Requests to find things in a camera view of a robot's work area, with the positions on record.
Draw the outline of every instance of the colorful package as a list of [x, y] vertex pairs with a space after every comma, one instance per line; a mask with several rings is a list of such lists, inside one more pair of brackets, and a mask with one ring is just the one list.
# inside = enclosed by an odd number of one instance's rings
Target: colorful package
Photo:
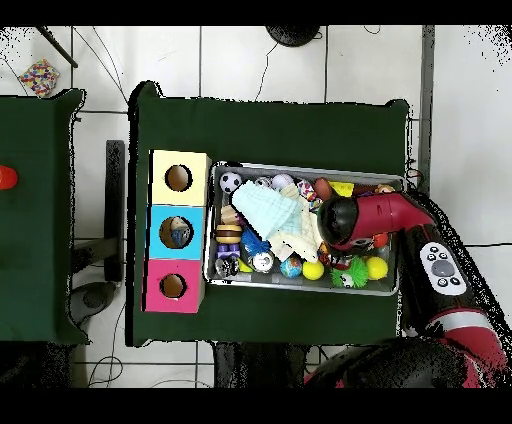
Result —
[[23, 75], [19, 76], [19, 79], [32, 89], [37, 97], [42, 98], [51, 93], [59, 75], [59, 72], [46, 59], [42, 59], [28, 68]]

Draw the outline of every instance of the colorful ball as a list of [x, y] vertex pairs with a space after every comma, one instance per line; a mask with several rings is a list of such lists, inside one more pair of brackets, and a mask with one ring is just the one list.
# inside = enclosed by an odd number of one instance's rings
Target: colorful ball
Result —
[[281, 273], [287, 278], [295, 278], [302, 272], [300, 259], [290, 256], [281, 264]]
[[242, 177], [234, 172], [225, 172], [220, 176], [219, 185], [224, 193], [231, 194], [242, 185]]
[[368, 279], [380, 280], [388, 275], [388, 264], [378, 256], [372, 256], [366, 260], [366, 267], [368, 268]]
[[304, 262], [302, 265], [302, 274], [308, 280], [318, 280], [324, 275], [324, 266], [320, 261], [316, 261], [315, 263]]
[[289, 184], [293, 184], [293, 178], [288, 174], [279, 174], [272, 178], [272, 188], [276, 191], [281, 191]]

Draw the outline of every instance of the green table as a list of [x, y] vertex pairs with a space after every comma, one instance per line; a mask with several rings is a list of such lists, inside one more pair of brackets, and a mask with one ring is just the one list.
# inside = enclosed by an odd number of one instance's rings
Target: green table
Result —
[[68, 319], [71, 178], [69, 131], [83, 99], [0, 97], [0, 164], [18, 185], [0, 191], [0, 340], [85, 343]]
[[155, 85], [146, 82], [135, 89], [130, 103], [128, 201], [134, 195], [135, 208], [129, 211], [128, 249], [135, 247], [135, 267], [128, 274], [134, 284], [128, 283], [133, 292], [127, 308], [133, 312], [134, 344], [146, 339], [373, 343], [395, 335], [396, 294], [207, 285], [195, 315], [141, 312], [140, 305], [150, 149], [205, 152], [212, 161], [403, 175], [405, 101], [370, 106], [171, 99], [160, 98]]

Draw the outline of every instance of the table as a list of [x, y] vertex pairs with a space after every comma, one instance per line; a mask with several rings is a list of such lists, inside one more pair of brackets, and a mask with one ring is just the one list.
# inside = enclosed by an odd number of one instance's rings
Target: table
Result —
[[152, 82], [139, 84], [129, 109], [127, 343], [203, 339], [364, 344], [394, 337], [396, 294], [207, 285], [197, 314], [142, 312], [148, 154], [150, 149], [181, 150], [205, 152], [213, 162], [404, 175], [407, 118], [403, 100], [372, 106], [172, 99], [161, 98]]

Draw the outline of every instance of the yellow box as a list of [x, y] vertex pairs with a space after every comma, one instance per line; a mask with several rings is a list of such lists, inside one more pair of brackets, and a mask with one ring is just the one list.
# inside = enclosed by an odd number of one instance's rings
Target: yellow box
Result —
[[[206, 153], [154, 150], [151, 203], [205, 206], [210, 166], [211, 160]], [[185, 175], [188, 176], [188, 184], [183, 189]]]

